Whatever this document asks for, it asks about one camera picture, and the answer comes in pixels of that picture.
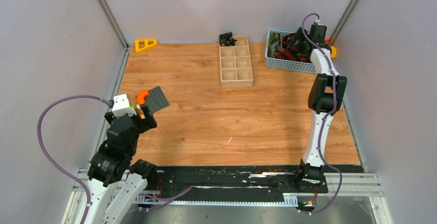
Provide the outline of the orange navy striped tie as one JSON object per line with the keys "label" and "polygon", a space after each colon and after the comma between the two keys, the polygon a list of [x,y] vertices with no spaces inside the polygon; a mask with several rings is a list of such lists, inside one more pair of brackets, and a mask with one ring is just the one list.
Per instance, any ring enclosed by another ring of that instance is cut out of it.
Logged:
{"label": "orange navy striped tie", "polygon": [[297,45],[299,44],[299,39],[297,39],[293,45],[291,42],[294,40],[295,33],[289,33],[285,36],[282,36],[282,47],[283,49],[280,52],[275,53],[276,59],[296,61],[296,62],[304,62],[311,63],[308,56],[300,53],[298,51]]}

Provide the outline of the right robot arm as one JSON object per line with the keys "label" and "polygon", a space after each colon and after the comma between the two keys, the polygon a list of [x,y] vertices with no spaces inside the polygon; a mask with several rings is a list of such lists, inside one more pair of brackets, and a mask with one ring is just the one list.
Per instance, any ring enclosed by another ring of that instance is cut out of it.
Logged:
{"label": "right robot arm", "polygon": [[334,115],[341,107],[347,85],[347,78],[341,76],[333,65],[332,48],[325,43],[325,33],[326,27],[323,25],[313,25],[309,32],[301,27],[296,32],[298,52],[310,59],[316,72],[308,97],[308,107],[312,113],[310,138],[294,178],[295,187],[301,192],[307,192],[325,179],[327,136]]}

